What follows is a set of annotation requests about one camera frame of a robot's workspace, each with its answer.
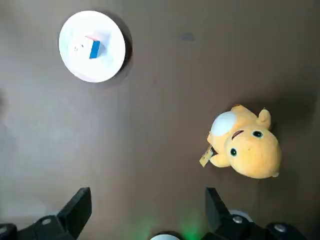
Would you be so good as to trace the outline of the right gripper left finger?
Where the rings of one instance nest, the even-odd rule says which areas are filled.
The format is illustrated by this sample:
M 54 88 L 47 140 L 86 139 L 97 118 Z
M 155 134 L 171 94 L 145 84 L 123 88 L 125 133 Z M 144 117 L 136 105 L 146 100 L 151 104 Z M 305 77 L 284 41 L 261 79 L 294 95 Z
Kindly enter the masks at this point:
M 20 230 L 13 223 L 1 224 L 0 238 L 2 240 L 76 240 L 91 214 L 91 189 L 82 187 L 56 215 L 46 215 Z

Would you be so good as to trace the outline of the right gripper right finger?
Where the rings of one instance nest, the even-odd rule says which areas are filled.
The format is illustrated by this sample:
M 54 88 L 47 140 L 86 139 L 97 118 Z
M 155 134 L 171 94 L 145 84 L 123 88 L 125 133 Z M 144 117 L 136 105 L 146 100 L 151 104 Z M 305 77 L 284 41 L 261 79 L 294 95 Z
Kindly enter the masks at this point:
M 212 229 L 203 240 L 305 240 L 293 225 L 271 222 L 261 227 L 240 214 L 231 214 L 214 187 L 205 190 L 205 213 Z

